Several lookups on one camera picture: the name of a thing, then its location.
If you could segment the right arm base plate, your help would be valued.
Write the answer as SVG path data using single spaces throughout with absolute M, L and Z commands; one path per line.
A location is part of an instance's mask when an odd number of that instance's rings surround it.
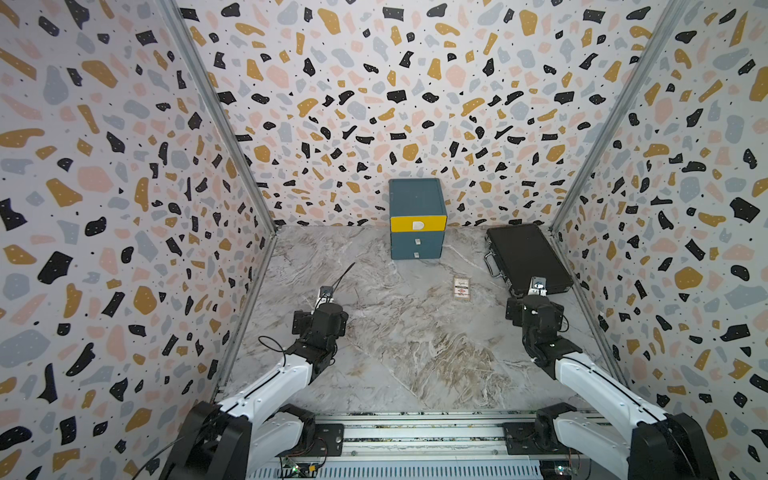
M 562 444 L 549 427 L 536 421 L 502 424 L 503 441 L 508 455 L 565 455 L 580 451 Z

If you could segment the teal bottom drawer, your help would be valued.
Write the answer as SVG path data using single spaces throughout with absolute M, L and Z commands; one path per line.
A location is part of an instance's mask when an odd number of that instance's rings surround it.
M 393 260 L 435 260 L 442 256 L 442 247 L 429 247 L 427 245 L 405 245 L 403 248 L 393 246 L 391 258 Z

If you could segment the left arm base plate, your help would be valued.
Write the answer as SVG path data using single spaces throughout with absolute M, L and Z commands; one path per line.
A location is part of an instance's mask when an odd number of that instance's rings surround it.
M 340 457 L 343 452 L 345 426 L 341 423 L 315 424 L 305 429 L 296 446 L 285 451 L 287 456 Z

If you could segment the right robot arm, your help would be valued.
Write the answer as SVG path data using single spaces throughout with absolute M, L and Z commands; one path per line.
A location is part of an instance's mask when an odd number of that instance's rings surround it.
M 716 479 L 715 462 L 697 421 L 670 414 L 633 393 L 561 334 L 564 309 L 545 295 L 507 302 L 533 363 L 570 388 L 605 420 L 598 424 L 565 402 L 537 411 L 533 438 L 547 451 L 566 447 L 619 479 Z

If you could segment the yellow top drawer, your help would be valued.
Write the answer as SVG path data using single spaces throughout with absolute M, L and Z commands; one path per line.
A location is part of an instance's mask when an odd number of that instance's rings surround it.
M 393 216 L 390 231 L 393 233 L 441 232 L 446 229 L 446 215 Z

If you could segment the teal drawer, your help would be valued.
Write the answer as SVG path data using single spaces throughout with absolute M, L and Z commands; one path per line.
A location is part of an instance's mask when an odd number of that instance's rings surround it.
M 397 248 L 424 247 L 437 249 L 445 238 L 444 231 L 392 232 L 391 241 Z
M 427 245 L 405 245 L 403 248 L 393 246 L 391 258 L 393 260 L 435 260 L 442 256 L 442 247 L 429 247 Z

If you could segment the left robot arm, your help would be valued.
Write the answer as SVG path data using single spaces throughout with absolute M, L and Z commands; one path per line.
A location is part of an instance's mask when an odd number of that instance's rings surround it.
M 288 402 L 334 363 L 349 315 L 324 301 L 296 311 L 296 341 L 268 373 L 217 403 L 187 414 L 160 473 L 162 479 L 245 479 L 274 458 L 329 448 L 316 433 L 315 414 Z

